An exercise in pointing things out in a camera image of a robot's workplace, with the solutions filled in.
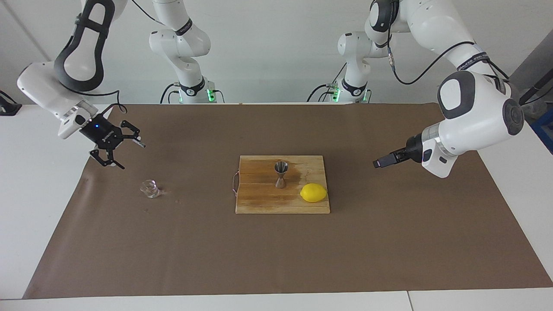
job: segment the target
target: brown table mat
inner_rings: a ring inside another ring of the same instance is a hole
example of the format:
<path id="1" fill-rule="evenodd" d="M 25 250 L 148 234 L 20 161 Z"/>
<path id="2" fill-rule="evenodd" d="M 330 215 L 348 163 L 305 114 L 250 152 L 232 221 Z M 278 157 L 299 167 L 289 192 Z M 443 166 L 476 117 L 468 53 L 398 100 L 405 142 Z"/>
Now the brown table mat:
<path id="1" fill-rule="evenodd" d="M 476 152 L 449 178 L 372 161 L 442 120 L 435 104 L 159 106 L 88 161 L 24 298 L 551 287 Z M 246 154 L 323 155 L 329 215 L 236 215 Z M 155 179 L 167 193 L 139 190 Z"/>

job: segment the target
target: white wall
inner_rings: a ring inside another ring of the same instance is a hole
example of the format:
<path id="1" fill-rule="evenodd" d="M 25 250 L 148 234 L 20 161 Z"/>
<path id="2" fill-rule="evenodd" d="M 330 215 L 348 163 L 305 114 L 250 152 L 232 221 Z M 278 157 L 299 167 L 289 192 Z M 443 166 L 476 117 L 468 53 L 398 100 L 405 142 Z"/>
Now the white wall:
<path id="1" fill-rule="evenodd" d="M 154 14 L 149 0 L 137 0 Z M 494 62 L 512 73 L 553 28 L 551 0 L 453 0 L 475 40 Z M 67 42 L 78 0 L 0 0 L 29 30 L 47 58 Z M 336 50 L 342 33 L 362 30 L 370 0 L 185 0 L 189 15 L 211 38 L 209 55 L 198 59 L 203 74 L 225 92 L 227 102 L 305 101 L 317 85 L 330 82 L 343 64 Z M 0 88 L 14 94 L 19 72 L 46 57 L 25 37 L 6 9 L 0 18 Z M 176 80 L 172 69 L 153 54 L 148 36 L 160 25 L 129 1 L 112 26 L 104 50 L 102 90 L 122 90 L 123 102 L 157 102 Z M 398 74 L 413 79 L 436 55 L 419 47 L 410 34 L 398 35 Z M 414 86 L 402 86 L 387 60 L 372 61 L 373 102 L 436 100 L 437 86 L 454 68 L 440 62 Z"/>

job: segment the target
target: metal handle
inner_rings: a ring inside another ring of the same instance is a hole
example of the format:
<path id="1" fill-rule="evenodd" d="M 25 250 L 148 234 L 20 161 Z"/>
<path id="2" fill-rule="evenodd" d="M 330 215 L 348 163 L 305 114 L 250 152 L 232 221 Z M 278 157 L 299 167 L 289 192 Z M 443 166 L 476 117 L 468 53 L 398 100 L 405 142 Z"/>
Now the metal handle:
<path id="1" fill-rule="evenodd" d="M 238 187 L 240 186 L 240 178 L 238 178 L 238 185 L 234 188 L 234 185 L 236 184 L 236 177 L 240 177 L 240 170 L 237 170 L 236 174 L 232 177 L 232 191 L 234 192 L 234 196 L 238 196 Z"/>

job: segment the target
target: blue crate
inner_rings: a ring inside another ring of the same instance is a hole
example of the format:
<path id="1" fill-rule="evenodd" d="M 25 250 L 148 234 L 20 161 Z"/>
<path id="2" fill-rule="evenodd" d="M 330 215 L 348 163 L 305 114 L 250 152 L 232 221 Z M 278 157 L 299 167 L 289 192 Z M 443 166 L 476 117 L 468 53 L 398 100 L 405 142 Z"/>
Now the blue crate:
<path id="1" fill-rule="evenodd" d="M 547 111 L 531 127 L 549 152 L 553 153 L 553 109 Z"/>

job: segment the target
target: white table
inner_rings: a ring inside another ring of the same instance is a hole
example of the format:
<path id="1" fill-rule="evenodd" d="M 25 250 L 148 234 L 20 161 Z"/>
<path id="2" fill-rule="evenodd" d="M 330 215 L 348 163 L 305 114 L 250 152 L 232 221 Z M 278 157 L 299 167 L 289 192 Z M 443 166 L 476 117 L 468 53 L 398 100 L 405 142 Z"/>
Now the white table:
<path id="1" fill-rule="evenodd" d="M 0 118 L 0 299 L 22 297 L 93 148 L 80 134 L 57 138 L 58 127 L 53 116 L 34 105 Z M 529 126 L 480 155 L 552 276 L 553 156 Z M 2 311 L 75 309 L 553 310 L 553 288 L 0 301 Z"/>

